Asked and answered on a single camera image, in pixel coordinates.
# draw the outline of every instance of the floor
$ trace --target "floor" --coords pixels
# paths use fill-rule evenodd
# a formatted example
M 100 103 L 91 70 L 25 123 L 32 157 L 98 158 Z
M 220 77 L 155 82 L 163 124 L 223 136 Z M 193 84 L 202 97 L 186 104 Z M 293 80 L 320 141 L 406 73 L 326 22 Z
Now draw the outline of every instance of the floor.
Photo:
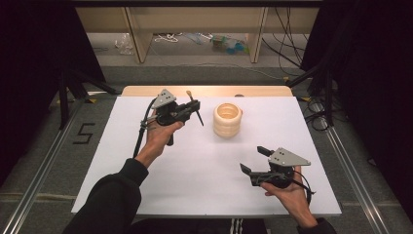
M 221 34 L 244 41 L 242 34 Z M 107 84 L 119 91 L 127 85 L 156 84 L 232 84 L 232 85 L 283 85 L 286 79 L 303 71 L 285 58 L 280 58 L 269 46 L 261 46 L 257 63 L 249 61 L 247 51 L 229 54 L 213 48 L 204 36 L 176 33 L 169 40 L 154 35 L 148 57 L 136 63 L 134 55 L 120 46 L 123 34 L 89 34 L 96 57 L 106 77 Z M 294 45 L 305 49 L 308 35 L 293 35 Z M 283 34 L 265 34 L 264 40 L 293 62 L 300 58 L 294 50 L 282 45 Z M 297 50 L 302 56 L 303 50 Z M 298 98 L 308 96 L 310 80 L 292 89 Z M 20 215 L 19 233 L 57 233 L 71 219 L 70 212 L 77 192 L 94 156 L 99 137 L 116 97 L 99 93 L 99 89 L 86 85 L 94 93 L 88 101 L 70 102 L 73 122 L 66 135 L 58 131 L 58 98 L 50 106 L 31 150 L 15 166 L 6 183 L 0 188 L 0 228 L 4 230 L 12 215 Z M 299 102 L 303 115 L 309 116 L 322 108 L 319 98 Z M 334 100 L 334 127 L 323 131 L 325 123 L 320 118 L 309 122 L 309 131 L 324 165 L 342 215 L 327 219 L 338 233 L 413 233 L 413 225 L 384 181 L 380 172 L 369 161 L 370 156 L 352 128 L 346 113 L 340 108 L 339 98 Z M 89 139 L 80 136 L 81 129 L 93 133 Z M 49 167 L 42 164 L 49 159 Z M 24 213 L 16 213 L 19 202 L 33 187 L 33 178 L 41 168 L 47 168 L 33 200 Z M 290 217 L 265 219 L 271 233 L 296 233 Z

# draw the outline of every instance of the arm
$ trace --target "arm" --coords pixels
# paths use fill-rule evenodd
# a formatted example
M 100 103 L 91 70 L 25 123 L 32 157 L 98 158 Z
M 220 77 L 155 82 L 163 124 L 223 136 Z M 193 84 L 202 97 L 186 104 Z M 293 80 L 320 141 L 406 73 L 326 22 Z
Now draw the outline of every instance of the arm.
M 301 167 L 295 167 L 295 171 L 301 174 Z M 294 179 L 302 183 L 302 178 L 299 174 L 295 174 Z M 265 193 L 266 196 L 276 196 L 280 199 L 282 205 L 298 223 L 297 229 L 299 233 L 336 233 L 334 228 L 325 219 L 316 219 L 313 216 L 302 187 L 291 183 L 285 189 L 281 189 L 267 182 L 261 183 L 261 187 L 267 191 Z
M 92 189 L 86 204 L 76 213 L 63 233 L 124 233 L 140 205 L 139 186 L 147 177 L 147 168 L 160 156 L 170 136 L 183 126 L 175 122 L 148 125 L 146 144 L 134 159 L 114 175 L 103 177 Z

